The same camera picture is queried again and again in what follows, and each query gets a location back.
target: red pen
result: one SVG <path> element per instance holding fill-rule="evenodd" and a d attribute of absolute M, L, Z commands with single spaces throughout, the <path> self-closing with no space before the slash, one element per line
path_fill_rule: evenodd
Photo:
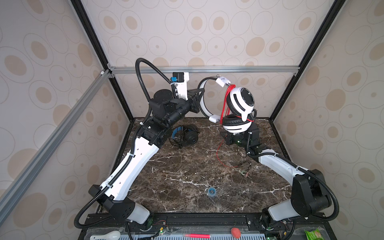
<path fill-rule="evenodd" d="M 184 237 L 191 237 L 191 238 L 211 238 L 211 235 L 209 234 L 194 234 L 194 233 L 187 233 L 183 235 Z"/>

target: red cable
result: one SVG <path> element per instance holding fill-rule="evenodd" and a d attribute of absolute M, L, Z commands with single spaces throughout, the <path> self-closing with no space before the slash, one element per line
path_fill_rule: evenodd
<path fill-rule="evenodd" d="M 236 116 L 236 115 L 235 115 Z M 241 118 L 240 116 L 237 116 L 238 118 Z M 247 118 L 248 121 L 253 122 L 254 120 L 250 120 Z"/>
<path fill-rule="evenodd" d="M 231 166 L 227 166 L 227 165 L 225 165 L 225 164 L 220 160 L 220 158 L 219 158 L 218 155 L 217 155 L 218 150 L 220 149 L 221 144 L 223 144 L 223 142 L 224 142 L 224 139 L 223 139 L 223 141 L 221 141 L 220 145 L 219 145 L 218 148 L 217 148 L 217 151 L 216 151 L 216 157 L 217 157 L 217 160 L 218 160 L 219 162 L 221 162 L 221 164 L 224 165 L 224 167 L 231 167 Z"/>
<path fill-rule="evenodd" d="M 235 87 L 236 87 L 236 85 L 231 84 L 231 85 L 229 85 L 229 87 L 227 88 L 227 91 L 225 92 L 225 98 L 224 98 L 224 103 L 223 103 L 223 110 L 221 111 L 221 117 L 220 117 L 220 124 L 223 124 L 223 116 L 224 116 L 225 105 L 227 103 L 227 96 L 232 91 L 232 89 L 234 89 Z"/>

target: red ball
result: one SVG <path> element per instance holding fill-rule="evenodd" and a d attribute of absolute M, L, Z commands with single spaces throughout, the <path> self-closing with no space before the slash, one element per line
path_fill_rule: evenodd
<path fill-rule="evenodd" d="M 236 227 L 233 227 L 231 229 L 231 234 L 234 238 L 240 238 L 241 236 L 241 232 L 240 232 L 240 229 L 236 228 Z"/>

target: green snack bag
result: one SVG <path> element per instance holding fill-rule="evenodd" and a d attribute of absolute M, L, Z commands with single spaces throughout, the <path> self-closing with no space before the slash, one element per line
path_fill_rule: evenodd
<path fill-rule="evenodd" d="M 305 234 L 307 235 L 308 240 L 324 240 L 324 238 L 320 234 L 319 229 L 316 229 L 315 231 L 311 232 L 305 230 Z"/>

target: dark marble surface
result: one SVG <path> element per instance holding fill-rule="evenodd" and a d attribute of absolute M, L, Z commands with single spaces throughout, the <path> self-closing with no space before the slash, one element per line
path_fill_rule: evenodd
<path fill-rule="evenodd" d="M 260 128 L 260 142 L 282 153 L 267 120 L 256 120 Z M 268 167 L 256 163 L 236 145 L 222 145 L 218 151 L 227 166 L 216 157 L 222 138 L 222 127 L 203 118 L 185 118 L 177 125 L 195 124 L 200 131 L 199 141 L 182 149 L 167 141 L 149 160 L 134 181 L 128 197 L 153 212 L 261 212 L 267 206 L 290 198 L 287 181 Z M 217 190 L 215 197 L 207 196 L 207 189 Z"/>

